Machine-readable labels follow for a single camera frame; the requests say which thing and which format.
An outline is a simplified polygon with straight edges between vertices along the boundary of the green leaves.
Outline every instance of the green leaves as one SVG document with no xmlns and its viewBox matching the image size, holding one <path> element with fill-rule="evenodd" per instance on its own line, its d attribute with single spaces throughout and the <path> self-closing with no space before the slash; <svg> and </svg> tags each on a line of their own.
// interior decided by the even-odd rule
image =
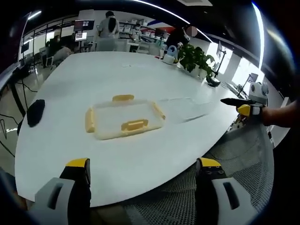
<svg viewBox="0 0 300 225">
<path fill-rule="evenodd" d="M 182 46 L 178 53 L 180 64 L 188 72 L 192 72 L 196 65 L 198 65 L 200 69 L 204 69 L 207 72 L 208 76 L 212 76 L 212 69 L 206 63 L 208 59 L 211 62 L 215 61 L 211 55 L 205 55 L 200 47 L 194 48 L 194 46 L 189 44 Z"/>
</svg>

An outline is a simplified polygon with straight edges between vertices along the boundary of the mesh floor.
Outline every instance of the mesh floor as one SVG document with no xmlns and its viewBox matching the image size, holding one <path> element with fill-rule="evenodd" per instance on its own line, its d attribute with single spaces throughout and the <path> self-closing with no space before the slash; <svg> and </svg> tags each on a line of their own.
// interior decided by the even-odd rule
<svg viewBox="0 0 300 225">
<path fill-rule="evenodd" d="M 267 204 L 273 185 L 272 145 L 265 127 L 249 124 L 229 132 L 204 155 L 221 163 L 251 195 L 260 212 Z M 195 224 L 195 172 L 193 164 L 167 183 L 143 195 L 121 202 L 134 225 Z"/>
</svg>

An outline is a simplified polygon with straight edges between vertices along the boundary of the window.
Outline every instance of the window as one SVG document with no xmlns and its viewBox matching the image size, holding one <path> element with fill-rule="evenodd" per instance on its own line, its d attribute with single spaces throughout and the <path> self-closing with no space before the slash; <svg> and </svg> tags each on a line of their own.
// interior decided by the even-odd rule
<svg viewBox="0 0 300 225">
<path fill-rule="evenodd" d="M 235 83 L 236 85 L 244 85 L 250 73 L 258 74 L 258 78 L 256 82 L 261 82 L 261 83 L 263 82 L 264 73 L 260 71 L 251 62 L 249 62 L 247 59 L 242 58 L 240 60 L 237 70 L 235 71 L 232 82 Z M 244 91 L 248 94 L 249 89 L 250 89 L 250 83 L 247 82 L 244 87 Z"/>
<path fill-rule="evenodd" d="M 214 57 L 216 63 L 218 62 L 221 62 L 221 59 L 222 58 L 218 58 L 217 56 L 217 50 L 218 50 L 218 44 L 217 43 L 211 43 L 208 50 L 207 50 L 207 55 L 211 55 L 212 57 Z M 228 48 L 225 48 L 224 46 L 222 47 L 222 51 L 226 51 L 226 55 L 224 57 L 224 60 L 221 64 L 221 67 L 219 69 L 219 73 L 221 74 L 224 74 L 226 69 L 227 69 L 227 66 L 229 64 L 229 61 L 230 61 L 230 58 L 233 54 L 233 51 L 228 49 Z"/>
</svg>

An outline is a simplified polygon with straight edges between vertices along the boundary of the white table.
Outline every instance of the white table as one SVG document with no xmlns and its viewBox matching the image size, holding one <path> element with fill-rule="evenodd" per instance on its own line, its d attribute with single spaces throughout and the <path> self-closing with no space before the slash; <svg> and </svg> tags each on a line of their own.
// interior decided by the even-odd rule
<svg viewBox="0 0 300 225">
<path fill-rule="evenodd" d="M 96 140 L 85 132 L 85 112 L 119 94 L 154 101 L 190 97 L 198 103 L 211 101 L 215 110 L 140 135 Z M 237 113 L 219 100 L 234 97 L 229 90 L 201 84 L 151 55 L 71 55 L 36 95 L 35 99 L 45 100 L 40 123 L 29 128 L 24 118 L 15 157 L 18 194 L 34 201 L 35 193 L 51 178 L 59 177 L 67 162 L 85 157 L 90 158 L 91 207 L 150 191 L 191 166 L 226 132 Z"/>
</svg>

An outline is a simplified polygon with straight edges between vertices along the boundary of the potted plant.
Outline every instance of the potted plant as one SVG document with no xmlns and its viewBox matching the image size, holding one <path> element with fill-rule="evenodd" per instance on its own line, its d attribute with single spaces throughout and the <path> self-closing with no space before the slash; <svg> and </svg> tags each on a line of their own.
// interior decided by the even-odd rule
<svg viewBox="0 0 300 225">
<path fill-rule="evenodd" d="M 204 80 L 205 77 L 211 77 L 213 70 L 206 63 L 210 59 L 211 63 L 215 59 L 211 55 L 205 55 L 200 47 L 194 48 L 192 45 L 184 45 L 178 53 L 178 60 L 183 68 L 191 76 Z"/>
</svg>

